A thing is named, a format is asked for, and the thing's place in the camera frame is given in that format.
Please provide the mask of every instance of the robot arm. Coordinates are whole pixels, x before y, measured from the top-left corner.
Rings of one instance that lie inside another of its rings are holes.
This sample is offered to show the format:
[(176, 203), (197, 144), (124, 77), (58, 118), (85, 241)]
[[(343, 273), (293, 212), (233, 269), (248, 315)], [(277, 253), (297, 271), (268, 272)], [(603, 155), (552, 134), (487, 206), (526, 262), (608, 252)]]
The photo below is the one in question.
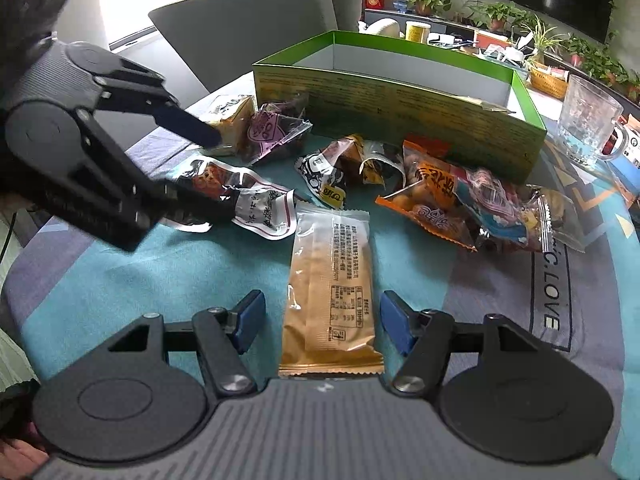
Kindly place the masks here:
[[(150, 115), (206, 147), (220, 142), (219, 131), (181, 110), (156, 72), (95, 45), (55, 40), (50, 27), (65, 0), (53, 9), (49, 0), (18, 1), (23, 6), (0, 0), (8, 22), (15, 20), (3, 25), (0, 46), (9, 60), (0, 74), (10, 76), (0, 87), (0, 187), (124, 250), (135, 249), (162, 216), (178, 209), (210, 222), (233, 218), (233, 197), (216, 203), (147, 178), (94, 112)], [(37, 5), (42, 12), (25, 20), (24, 7)]]

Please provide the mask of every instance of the orange snack bag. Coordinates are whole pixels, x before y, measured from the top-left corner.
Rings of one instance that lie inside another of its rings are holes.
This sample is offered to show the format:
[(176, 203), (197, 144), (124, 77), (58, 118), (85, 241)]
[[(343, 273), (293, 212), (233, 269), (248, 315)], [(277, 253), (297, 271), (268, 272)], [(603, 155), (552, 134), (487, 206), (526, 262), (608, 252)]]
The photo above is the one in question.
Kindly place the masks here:
[[(442, 176), (446, 179), (450, 174), (442, 172)], [(475, 251), (474, 239), (466, 225), (469, 214), (465, 207), (453, 193), (449, 196), (444, 186), (434, 186), (432, 182), (419, 180), (392, 195), (379, 196), (376, 204), (410, 218), (433, 235)]]
[(375, 338), (369, 213), (296, 207), (279, 374), (384, 371)]

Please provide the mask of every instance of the cable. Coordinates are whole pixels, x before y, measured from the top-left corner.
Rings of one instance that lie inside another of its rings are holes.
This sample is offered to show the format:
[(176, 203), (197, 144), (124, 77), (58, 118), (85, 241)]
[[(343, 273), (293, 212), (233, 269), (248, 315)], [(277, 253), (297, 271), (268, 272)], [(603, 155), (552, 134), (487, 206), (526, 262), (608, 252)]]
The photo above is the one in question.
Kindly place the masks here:
[(0, 253), (0, 264), (2, 264), (2, 259), (4, 258), (4, 254), (6, 253), (6, 248), (9, 246), (9, 240), (11, 240), (11, 235), (14, 233), (15, 226), (15, 217), (17, 212), (11, 217), (11, 225), (9, 225), (9, 232), (6, 234), (6, 238), (4, 239), (4, 246), (2, 247), (2, 252)]

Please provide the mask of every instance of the teal tablecloth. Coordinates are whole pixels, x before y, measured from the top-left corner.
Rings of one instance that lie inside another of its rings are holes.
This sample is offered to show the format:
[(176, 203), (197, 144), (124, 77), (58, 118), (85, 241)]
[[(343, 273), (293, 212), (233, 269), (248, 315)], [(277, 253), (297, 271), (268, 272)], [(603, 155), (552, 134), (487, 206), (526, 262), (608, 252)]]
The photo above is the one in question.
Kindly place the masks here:
[[(217, 93), (249, 88), (246, 76)], [(200, 113), (211, 100), (204, 99), (192, 111)], [(322, 133), (320, 125), (314, 133)], [(328, 142), (311, 136), (306, 150)], [(185, 146), (172, 134), (156, 130), (130, 154), (151, 171)], [(256, 170), (306, 192), (292, 164), (286, 160)], [(391, 288), (417, 310), (445, 310), (460, 321), (480, 322), (484, 314), (501, 312), (554, 344), (607, 387), (616, 416), (600, 455), (622, 478), (637, 479), (638, 238), (614, 185), (578, 170), (550, 145), (541, 152), (530, 182), (560, 189), (574, 200), (586, 233), (586, 254), (564, 245), (548, 254), (469, 253), (375, 206), (382, 188), (350, 192), (351, 208), (371, 212), (374, 294)], [(158, 226), (128, 254), (53, 220), (12, 267), (3, 297), (34, 367), (46, 379), (145, 312), (161, 312), (167, 321), (187, 320), (210, 306), (232, 306), (252, 288), (260, 288), (268, 318), (246, 361), (252, 373), (265, 378), (276, 374), (280, 356), (292, 242), (267, 241), (232, 224), (207, 234)], [(392, 374), (400, 356), (379, 326), (376, 333), (376, 345)], [(198, 373), (193, 358), (171, 359)], [(473, 362), (473, 356), (453, 358), (449, 375)]]

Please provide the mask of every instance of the snack package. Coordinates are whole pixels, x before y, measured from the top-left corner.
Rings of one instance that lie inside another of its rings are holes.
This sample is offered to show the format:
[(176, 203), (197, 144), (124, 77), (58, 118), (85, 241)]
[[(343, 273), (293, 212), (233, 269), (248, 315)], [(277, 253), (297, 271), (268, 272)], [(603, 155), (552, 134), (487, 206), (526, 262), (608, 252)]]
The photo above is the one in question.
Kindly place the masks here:
[(263, 104), (251, 118), (242, 141), (242, 160), (252, 166), (267, 156), (273, 159), (299, 154), (302, 135), (312, 127), (303, 119), (307, 101), (307, 96), (298, 96), (286, 103)]
[(251, 95), (216, 97), (200, 120), (217, 128), (222, 141), (215, 148), (203, 150), (202, 153), (207, 156), (235, 155), (254, 113), (255, 104)]
[(434, 158), (416, 144), (404, 144), (410, 185), (376, 203), (411, 218), (428, 232), (463, 247), (546, 251), (558, 241), (584, 251), (573, 202), (537, 186), (516, 188), (488, 170), (472, 171)]
[(382, 373), (373, 348), (369, 213), (296, 206), (280, 375)]
[[(268, 240), (281, 240), (296, 230), (293, 190), (278, 186), (247, 168), (236, 168), (215, 158), (192, 155), (167, 176), (213, 199), (235, 195), (232, 222)], [(174, 214), (168, 225), (181, 224), (181, 230), (204, 232), (210, 224), (191, 214)]]
[(382, 184), (394, 171), (402, 175), (402, 158), (395, 146), (351, 135), (334, 140), (324, 150), (302, 156), (296, 170), (316, 198), (342, 209), (346, 190), (355, 184)]

